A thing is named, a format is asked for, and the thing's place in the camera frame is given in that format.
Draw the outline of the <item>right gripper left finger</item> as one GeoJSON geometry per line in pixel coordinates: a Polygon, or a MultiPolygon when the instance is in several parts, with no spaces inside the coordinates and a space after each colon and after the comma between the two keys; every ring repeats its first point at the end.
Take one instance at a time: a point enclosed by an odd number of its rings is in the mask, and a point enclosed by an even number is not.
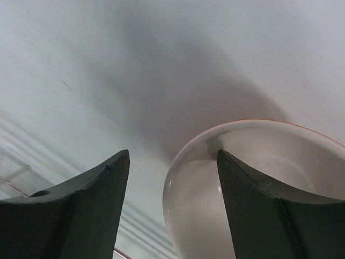
{"type": "Polygon", "coordinates": [[[112,258],[129,175],[122,150],[29,197],[1,201],[1,258],[112,258]]]}

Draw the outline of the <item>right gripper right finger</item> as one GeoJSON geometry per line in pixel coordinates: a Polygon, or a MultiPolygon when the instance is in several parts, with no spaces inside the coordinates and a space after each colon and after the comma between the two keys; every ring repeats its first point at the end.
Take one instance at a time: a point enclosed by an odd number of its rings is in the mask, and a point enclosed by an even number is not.
{"type": "Polygon", "coordinates": [[[344,201],[287,185],[224,150],[217,169],[236,258],[344,258],[344,201]]]}

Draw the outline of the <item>white orange ceramic bowl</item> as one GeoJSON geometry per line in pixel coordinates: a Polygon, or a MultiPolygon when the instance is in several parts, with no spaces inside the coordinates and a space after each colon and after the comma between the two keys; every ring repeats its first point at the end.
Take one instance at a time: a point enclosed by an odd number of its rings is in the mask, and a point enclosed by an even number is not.
{"type": "Polygon", "coordinates": [[[179,258],[344,258],[344,146],[286,122],[216,126],[173,160],[163,214],[179,258]]]}

